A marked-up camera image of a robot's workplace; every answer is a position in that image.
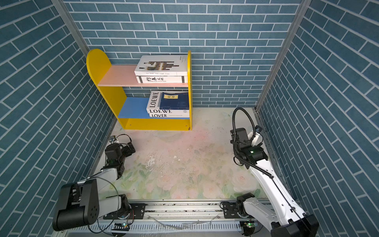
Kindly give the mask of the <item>white LOVER book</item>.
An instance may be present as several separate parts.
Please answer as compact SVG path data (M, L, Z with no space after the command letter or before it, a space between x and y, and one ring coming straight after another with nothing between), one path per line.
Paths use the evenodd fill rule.
M163 114L163 113L159 113L159 114L149 114L149 116L151 117L151 118L176 118L176 119L183 119L183 118L190 118L189 117L189 114Z

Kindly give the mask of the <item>white LOEWE book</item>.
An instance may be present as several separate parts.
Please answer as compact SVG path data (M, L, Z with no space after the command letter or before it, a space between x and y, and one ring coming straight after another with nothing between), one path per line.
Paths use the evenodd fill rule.
M149 101L147 104L147 112L148 114L190 114L189 109L188 110L163 110L159 108L160 105L160 99L161 94L163 92L179 92L179 91L152 91L149 97Z

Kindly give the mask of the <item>navy blue book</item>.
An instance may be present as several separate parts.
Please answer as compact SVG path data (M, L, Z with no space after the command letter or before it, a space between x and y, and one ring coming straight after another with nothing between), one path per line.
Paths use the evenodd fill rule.
M163 110L188 110L188 92L163 92L160 99L160 109Z

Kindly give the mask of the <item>Heritage Cultural book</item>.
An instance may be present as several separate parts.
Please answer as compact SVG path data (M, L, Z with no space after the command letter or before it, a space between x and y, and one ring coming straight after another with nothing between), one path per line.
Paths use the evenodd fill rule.
M137 76L140 84L182 84L188 82L187 76Z

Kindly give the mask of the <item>white brown-pattern book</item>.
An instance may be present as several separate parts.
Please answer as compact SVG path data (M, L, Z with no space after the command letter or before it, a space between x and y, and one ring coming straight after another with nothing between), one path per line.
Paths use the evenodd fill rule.
M187 55L144 55L134 70L136 76L187 76Z

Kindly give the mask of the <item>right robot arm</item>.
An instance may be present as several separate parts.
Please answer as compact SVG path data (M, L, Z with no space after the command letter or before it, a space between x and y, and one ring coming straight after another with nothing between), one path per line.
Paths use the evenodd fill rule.
M242 111L252 125L252 131L236 128L235 117ZM237 198L237 208L242 217L252 216L260 222L273 237L314 237L319 222L313 214L307 214L290 195L274 171L268 155L259 138L262 128L256 126L249 113L241 107L232 114L231 144L234 161L246 167L257 179L273 209L261 204L251 193Z

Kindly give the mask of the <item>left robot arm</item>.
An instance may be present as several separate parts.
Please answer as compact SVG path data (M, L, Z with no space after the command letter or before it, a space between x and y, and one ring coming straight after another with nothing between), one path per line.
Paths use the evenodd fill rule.
M99 199L99 191L120 179L124 173L125 159L135 153L131 142L112 143L105 149L106 163L101 170L76 183L60 189L52 221L54 231L64 231L91 226L101 217L111 220L134 218L134 210L125 194Z

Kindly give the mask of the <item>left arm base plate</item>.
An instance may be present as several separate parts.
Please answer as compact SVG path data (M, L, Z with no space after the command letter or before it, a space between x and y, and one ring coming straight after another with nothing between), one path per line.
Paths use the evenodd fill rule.
M142 220L145 215L145 203L132 203L127 209L111 212L102 217L104 220Z

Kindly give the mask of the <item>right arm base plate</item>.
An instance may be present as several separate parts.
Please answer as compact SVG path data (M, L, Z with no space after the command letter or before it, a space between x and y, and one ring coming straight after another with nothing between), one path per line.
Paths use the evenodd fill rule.
M219 203L219 207L222 210L225 219L255 218L254 216L249 215L244 211L242 204L238 204L236 202L221 201Z

